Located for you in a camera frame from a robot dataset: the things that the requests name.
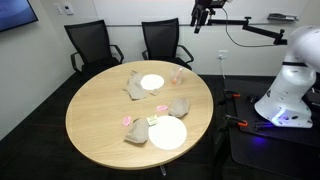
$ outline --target crumpled paper bag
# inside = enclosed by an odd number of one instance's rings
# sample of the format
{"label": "crumpled paper bag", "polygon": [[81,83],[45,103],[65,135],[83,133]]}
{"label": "crumpled paper bag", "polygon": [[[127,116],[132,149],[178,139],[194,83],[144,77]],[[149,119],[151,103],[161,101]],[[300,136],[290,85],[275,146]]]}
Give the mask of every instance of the crumpled paper bag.
{"label": "crumpled paper bag", "polygon": [[174,98],[169,108],[169,114],[182,117],[189,112],[190,103],[187,98]]}
{"label": "crumpled paper bag", "polygon": [[143,99],[147,96],[145,90],[140,84],[142,78],[142,74],[136,71],[131,72],[131,77],[128,80],[126,91],[129,93],[132,100]]}
{"label": "crumpled paper bag", "polygon": [[132,128],[125,136],[125,140],[133,143],[144,143],[148,140],[149,124],[147,119],[138,119],[133,123]]}

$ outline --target gray wall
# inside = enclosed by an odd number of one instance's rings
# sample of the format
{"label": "gray wall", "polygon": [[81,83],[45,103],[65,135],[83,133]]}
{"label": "gray wall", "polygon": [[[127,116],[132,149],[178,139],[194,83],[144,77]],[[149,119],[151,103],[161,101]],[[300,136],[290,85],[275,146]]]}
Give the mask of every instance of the gray wall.
{"label": "gray wall", "polygon": [[[0,33],[0,139],[73,73],[69,56],[75,50],[63,25],[98,20],[92,0],[69,0],[75,11],[73,16],[58,15],[52,5],[56,2],[62,5],[64,1],[30,0],[39,22]],[[258,27],[276,32],[283,28],[287,37],[299,26],[320,25],[318,7],[320,1],[310,0],[297,23]],[[218,50],[228,50],[227,59],[221,62],[227,75],[274,76],[280,70],[285,46],[242,48],[230,41],[224,26],[202,27],[197,35],[193,30],[181,27],[180,44],[194,55],[191,66],[198,74],[222,74],[216,59]],[[122,49],[125,62],[142,59],[145,45],[141,27],[108,27],[108,31],[111,43]],[[241,44],[272,43],[271,39],[243,31],[240,26],[230,27],[229,32]]]}

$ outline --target television screen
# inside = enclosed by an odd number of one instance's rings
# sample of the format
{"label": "television screen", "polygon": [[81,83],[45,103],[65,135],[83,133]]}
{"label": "television screen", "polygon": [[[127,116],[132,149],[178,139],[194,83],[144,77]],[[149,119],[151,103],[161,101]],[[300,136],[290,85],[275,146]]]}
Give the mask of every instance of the television screen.
{"label": "television screen", "polygon": [[0,0],[0,32],[38,21],[28,0]]}

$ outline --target white plate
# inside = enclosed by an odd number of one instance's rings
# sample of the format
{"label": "white plate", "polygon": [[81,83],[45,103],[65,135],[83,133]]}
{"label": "white plate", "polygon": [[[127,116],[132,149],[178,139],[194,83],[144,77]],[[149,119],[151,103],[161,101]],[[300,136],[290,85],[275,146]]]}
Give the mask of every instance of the white plate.
{"label": "white plate", "polygon": [[143,78],[140,81],[140,84],[142,88],[145,90],[155,90],[163,86],[164,79],[156,74],[148,74],[143,76]]}
{"label": "white plate", "polygon": [[149,139],[158,148],[173,150],[180,147],[187,138],[187,128],[173,116],[158,117],[158,123],[149,127]]}

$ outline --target wall switch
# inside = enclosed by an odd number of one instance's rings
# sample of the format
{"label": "wall switch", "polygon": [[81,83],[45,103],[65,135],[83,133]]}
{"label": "wall switch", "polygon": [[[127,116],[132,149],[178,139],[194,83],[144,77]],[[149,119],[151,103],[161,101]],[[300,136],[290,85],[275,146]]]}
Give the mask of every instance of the wall switch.
{"label": "wall switch", "polygon": [[73,15],[73,8],[69,2],[63,3],[63,9],[68,15]]}
{"label": "wall switch", "polygon": [[53,3],[53,6],[54,6],[54,9],[57,12],[57,14],[59,14],[59,15],[63,14],[59,3]]}
{"label": "wall switch", "polygon": [[219,50],[217,59],[227,59],[228,50]]}

